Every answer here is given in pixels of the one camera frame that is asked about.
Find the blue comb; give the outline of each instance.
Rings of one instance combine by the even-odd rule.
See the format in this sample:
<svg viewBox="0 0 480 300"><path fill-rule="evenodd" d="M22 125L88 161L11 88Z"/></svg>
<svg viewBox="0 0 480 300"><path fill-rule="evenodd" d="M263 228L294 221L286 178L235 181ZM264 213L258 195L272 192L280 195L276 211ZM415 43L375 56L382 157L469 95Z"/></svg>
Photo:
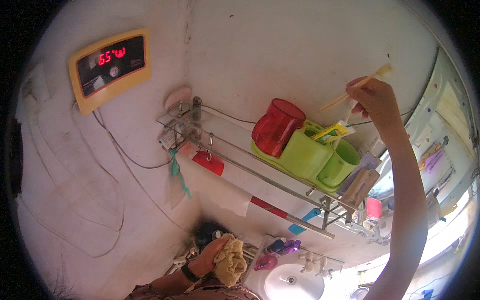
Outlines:
<svg viewBox="0 0 480 300"><path fill-rule="evenodd" d="M312 209L306 216L304 216L304 217L302 218L302 220L303 220L303 221L308 221L308 220L310 220L311 218L313 218L314 216L319 216L321 212L322 212L322 211L320 211L320 209L314 208L314 209ZM296 224L292 224L288 229L289 229L289 231L290 231L291 233L293 233L293 234L295 234L295 235L299 235L299 234L301 234L302 232L304 232L304 231L306 230L305 228L302 228L302 227L300 227L300 226L298 226L298 225L296 225Z"/></svg>

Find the green string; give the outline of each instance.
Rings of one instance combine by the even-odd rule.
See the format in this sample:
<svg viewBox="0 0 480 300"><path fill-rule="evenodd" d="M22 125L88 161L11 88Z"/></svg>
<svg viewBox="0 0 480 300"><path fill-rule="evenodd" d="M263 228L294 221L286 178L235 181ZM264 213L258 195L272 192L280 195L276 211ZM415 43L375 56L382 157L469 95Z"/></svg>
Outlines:
<svg viewBox="0 0 480 300"><path fill-rule="evenodd" d="M180 178L180 183L181 183L181 187L182 187L183 191L185 192L185 194L188 195L188 199L191 199L192 197L190 196L190 190L185 186L185 182L183 181L183 176L180 173L180 166L178 165L177 158L175 157L177 152L178 152L177 148L171 149L168 152L168 154L173 156L171 174L173 176L178 175L178 177Z"/></svg>

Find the yellow control panel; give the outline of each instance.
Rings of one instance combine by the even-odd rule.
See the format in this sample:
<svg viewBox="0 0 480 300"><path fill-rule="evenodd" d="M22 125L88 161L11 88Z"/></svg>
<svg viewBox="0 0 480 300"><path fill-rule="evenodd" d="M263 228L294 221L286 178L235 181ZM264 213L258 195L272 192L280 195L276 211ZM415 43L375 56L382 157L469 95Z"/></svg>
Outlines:
<svg viewBox="0 0 480 300"><path fill-rule="evenodd" d="M152 78L149 42L150 30L140 28L93 43L70 56L70 79L83 116Z"/></svg>

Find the drain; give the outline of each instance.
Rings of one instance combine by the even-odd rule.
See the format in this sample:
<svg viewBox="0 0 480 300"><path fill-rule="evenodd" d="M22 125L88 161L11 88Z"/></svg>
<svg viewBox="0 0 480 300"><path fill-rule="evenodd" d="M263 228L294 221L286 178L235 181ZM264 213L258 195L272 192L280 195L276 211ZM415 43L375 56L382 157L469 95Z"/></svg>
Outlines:
<svg viewBox="0 0 480 300"><path fill-rule="evenodd" d="M287 283L290 285L294 285L295 283L297 283L297 278L295 276L290 276L287 278Z"/></svg>

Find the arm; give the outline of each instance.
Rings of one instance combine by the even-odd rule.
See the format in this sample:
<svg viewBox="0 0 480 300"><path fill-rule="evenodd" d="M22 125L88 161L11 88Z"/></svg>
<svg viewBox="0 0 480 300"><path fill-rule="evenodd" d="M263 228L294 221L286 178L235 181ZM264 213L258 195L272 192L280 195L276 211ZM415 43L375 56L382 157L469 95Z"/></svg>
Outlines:
<svg viewBox="0 0 480 300"><path fill-rule="evenodd" d="M209 243L196 260L188 264L190 271L197 277L203 277L215 268L213 258L227 243L228 238L220 238ZM162 295L163 297L170 297L180 295L191 287L194 282L191 282L185 277L181 270L160 278L155 279L150 283L152 290Z"/></svg>
<svg viewBox="0 0 480 300"><path fill-rule="evenodd" d="M395 193L390 259L364 300L402 299L427 240L427 200L392 87L376 79L363 88L352 87L361 79L347 86L359 102L352 113L370 117L377 128L392 160Z"/></svg>

